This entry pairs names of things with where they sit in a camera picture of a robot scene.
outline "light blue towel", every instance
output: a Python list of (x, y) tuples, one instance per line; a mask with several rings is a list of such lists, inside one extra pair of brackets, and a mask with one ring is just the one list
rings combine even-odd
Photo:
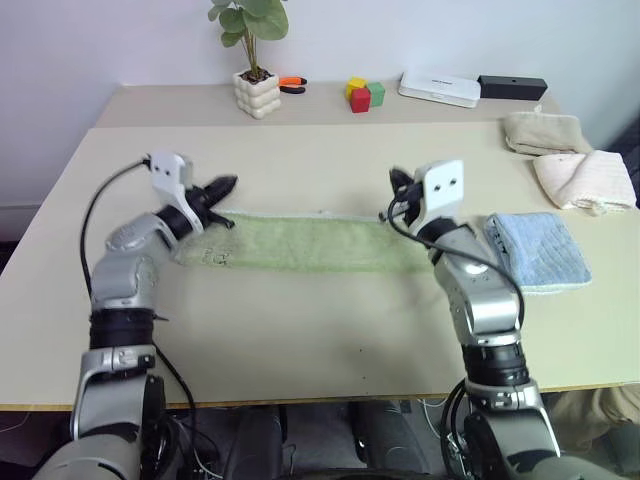
[(557, 215), (493, 214), (485, 235), (523, 293), (555, 293), (591, 282), (578, 245)]

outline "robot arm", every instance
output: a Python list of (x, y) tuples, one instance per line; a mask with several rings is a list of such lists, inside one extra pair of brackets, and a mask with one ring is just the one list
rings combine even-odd
[[(71, 415), (72, 442), (49, 459), (38, 480), (159, 476), (158, 458), (167, 444), (163, 436), (170, 432), (160, 431), (163, 380), (148, 373), (156, 358), (158, 273), (188, 235), (212, 223), (233, 227), (210, 208), (233, 190), (237, 177), (194, 187), (190, 162), (173, 153), (151, 155), (148, 166), (167, 205), (120, 227), (106, 242), (91, 280), (90, 343)], [(166, 465), (162, 470), (166, 474)]]
[[(390, 173), (395, 198), (387, 217), (399, 233), (429, 248), (462, 347), (467, 372), (463, 388), (476, 407), (465, 419), (463, 441), (455, 431), (443, 435), (443, 456), (453, 457), (459, 466), (457, 475), (449, 467), (449, 475), (501, 480), (618, 478), (560, 456), (538, 385), (526, 366), (522, 295), (514, 291), (513, 279), (491, 263), (471, 228), (453, 220), (463, 198), (462, 162), (422, 167), (413, 178), (398, 169)], [(394, 222), (400, 214), (407, 231)]]

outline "beige towel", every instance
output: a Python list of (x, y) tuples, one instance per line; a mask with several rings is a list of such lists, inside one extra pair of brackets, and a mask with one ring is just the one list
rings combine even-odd
[(580, 120), (571, 115), (515, 112), (502, 124), (507, 145), (518, 153), (588, 153), (592, 150), (582, 136)]
[(533, 166), (542, 188), (560, 208), (586, 208), (599, 215), (633, 208), (636, 194), (619, 153), (544, 155)]

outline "orange pliers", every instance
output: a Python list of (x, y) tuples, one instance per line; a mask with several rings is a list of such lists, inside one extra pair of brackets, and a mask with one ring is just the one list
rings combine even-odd
[(284, 93), (304, 93), (307, 89), (302, 85), (307, 84), (303, 77), (283, 77), (280, 79), (280, 91)]

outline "green block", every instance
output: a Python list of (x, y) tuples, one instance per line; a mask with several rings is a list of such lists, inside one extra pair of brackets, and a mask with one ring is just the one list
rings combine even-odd
[(379, 107), (384, 100), (384, 87), (380, 82), (367, 84), (367, 88), (371, 92), (371, 106)]

